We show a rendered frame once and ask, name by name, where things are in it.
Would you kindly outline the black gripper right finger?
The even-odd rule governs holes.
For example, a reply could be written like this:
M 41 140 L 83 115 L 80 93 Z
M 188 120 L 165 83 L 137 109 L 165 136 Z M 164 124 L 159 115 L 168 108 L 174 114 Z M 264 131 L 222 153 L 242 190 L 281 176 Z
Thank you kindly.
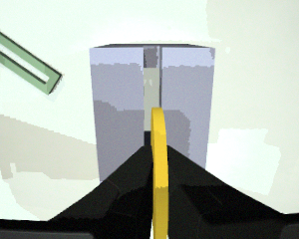
M 299 239 L 299 212 L 265 206 L 165 146 L 168 239 Z

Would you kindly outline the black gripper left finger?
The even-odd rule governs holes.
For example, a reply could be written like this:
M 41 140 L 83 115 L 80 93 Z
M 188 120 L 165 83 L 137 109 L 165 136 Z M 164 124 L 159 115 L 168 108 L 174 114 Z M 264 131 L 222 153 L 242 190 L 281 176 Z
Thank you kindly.
M 0 219 L 0 239 L 150 239 L 152 148 L 141 146 L 90 194 L 47 222 Z

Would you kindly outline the grey box walls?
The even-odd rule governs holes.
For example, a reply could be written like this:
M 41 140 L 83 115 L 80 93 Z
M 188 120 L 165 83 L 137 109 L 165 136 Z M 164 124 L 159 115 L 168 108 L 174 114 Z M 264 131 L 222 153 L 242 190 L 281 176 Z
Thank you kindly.
M 158 45 L 189 45 L 189 44 L 114 44 L 114 45 L 145 45 L 143 68 L 158 68 Z M 145 146 L 150 146 L 150 130 L 143 130 Z

